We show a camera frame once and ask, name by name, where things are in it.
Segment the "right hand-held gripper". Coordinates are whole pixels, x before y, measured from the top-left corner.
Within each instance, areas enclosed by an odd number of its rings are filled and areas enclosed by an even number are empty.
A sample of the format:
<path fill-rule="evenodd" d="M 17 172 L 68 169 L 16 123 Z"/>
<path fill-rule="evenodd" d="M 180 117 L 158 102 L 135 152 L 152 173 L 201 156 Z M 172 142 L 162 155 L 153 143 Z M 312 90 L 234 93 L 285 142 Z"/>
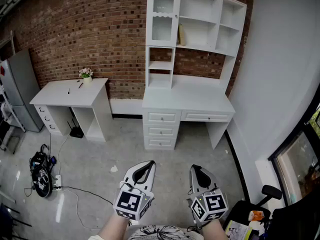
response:
<path fill-rule="evenodd" d="M 203 228 L 209 222 L 219 220 L 228 211 L 228 204 L 213 173 L 193 164 L 189 178 L 193 194 L 187 199 L 188 207 L 195 226 Z"/>

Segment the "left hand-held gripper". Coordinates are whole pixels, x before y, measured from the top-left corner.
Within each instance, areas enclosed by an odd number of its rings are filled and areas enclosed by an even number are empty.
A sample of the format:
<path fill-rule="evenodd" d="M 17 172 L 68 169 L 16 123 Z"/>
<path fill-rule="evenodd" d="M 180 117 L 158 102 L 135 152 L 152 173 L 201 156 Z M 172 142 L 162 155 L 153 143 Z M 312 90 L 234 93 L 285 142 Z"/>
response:
<path fill-rule="evenodd" d="M 139 221 L 144 216 L 154 199 L 151 191 L 156 168 L 154 160 L 147 160 L 127 170 L 123 178 L 125 182 L 120 183 L 113 203 L 118 216 L 132 221 Z M 142 190 L 130 184 L 136 184 Z"/>

